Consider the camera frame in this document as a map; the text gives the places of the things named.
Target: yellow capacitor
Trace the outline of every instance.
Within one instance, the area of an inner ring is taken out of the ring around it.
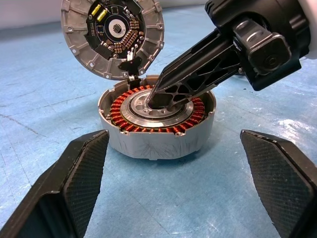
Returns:
[[[96,6],[95,10],[93,10],[93,12],[91,13],[91,15],[92,15],[92,16],[96,15],[97,12],[99,11],[100,7],[101,7],[101,5],[98,4],[98,5]]]
[[[97,21],[101,22],[103,20],[103,18],[106,16],[106,14],[108,13],[108,11],[105,9],[103,10],[100,15],[97,17]]]

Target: circuit board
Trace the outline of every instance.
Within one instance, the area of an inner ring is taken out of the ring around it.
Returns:
[[[126,59],[145,39],[141,8],[133,1],[97,0],[87,18],[90,47],[105,59]]]

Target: white wall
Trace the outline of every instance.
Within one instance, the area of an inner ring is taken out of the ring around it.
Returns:
[[[163,7],[207,0],[161,0]],[[0,0],[0,29],[60,21],[61,0]]]

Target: blue work surface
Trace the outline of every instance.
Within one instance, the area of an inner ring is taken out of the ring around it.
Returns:
[[[164,10],[159,74],[214,27],[204,6]],[[97,102],[114,81],[67,48],[59,23],[0,32],[0,227],[38,176],[78,136],[101,129]],[[317,162],[317,61],[254,92],[243,77],[214,89],[213,132],[175,161],[131,159],[109,148],[87,238],[277,238],[239,139],[242,129],[295,142]]]

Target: electronic component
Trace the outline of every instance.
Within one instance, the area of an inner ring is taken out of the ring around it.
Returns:
[[[106,16],[106,14],[108,13],[108,10],[107,9],[104,9],[100,15],[97,17],[97,21],[98,22],[101,22],[103,20],[103,18]]]
[[[121,28],[121,26],[119,24],[115,24],[113,26],[113,30],[114,30],[115,33],[120,33],[122,31],[122,28]]]
[[[106,40],[106,43],[108,44],[108,45],[112,45],[112,42],[111,42],[111,40]]]
[[[97,12],[99,11],[100,8],[101,8],[101,5],[98,4],[98,5],[96,6],[96,8],[92,11],[91,15],[92,15],[92,16],[95,16],[95,15],[97,14]]]
[[[112,14],[118,14],[119,13],[119,9],[117,6],[112,6],[111,7],[111,13]]]
[[[105,27],[102,25],[98,25],[97,26],[97,32],[98,33],[104,33],[105,32]]]
[[[138,21],[130,21],[130,28],[132,30],[140,29],[139,22]]]

